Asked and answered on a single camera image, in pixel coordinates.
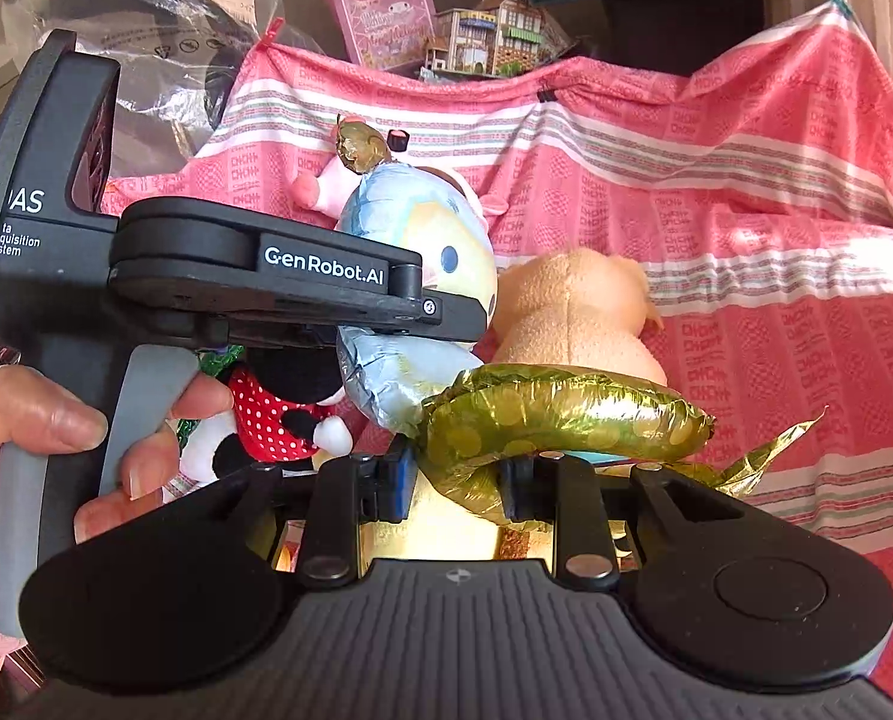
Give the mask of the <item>person's left hand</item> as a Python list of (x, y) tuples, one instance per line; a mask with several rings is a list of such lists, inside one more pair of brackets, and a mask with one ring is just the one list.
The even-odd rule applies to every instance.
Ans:
[[(106, 431), (100, 411), (40, 372), (0, 367), (0, 448), (14, 442), (32, 454), (72, 455), (100, 447)], [(127, 450), (116, 489), (80, 507), (74, 538), (83, 543), (160, 507), (178, 466), (178, 439), (165, 422)]]

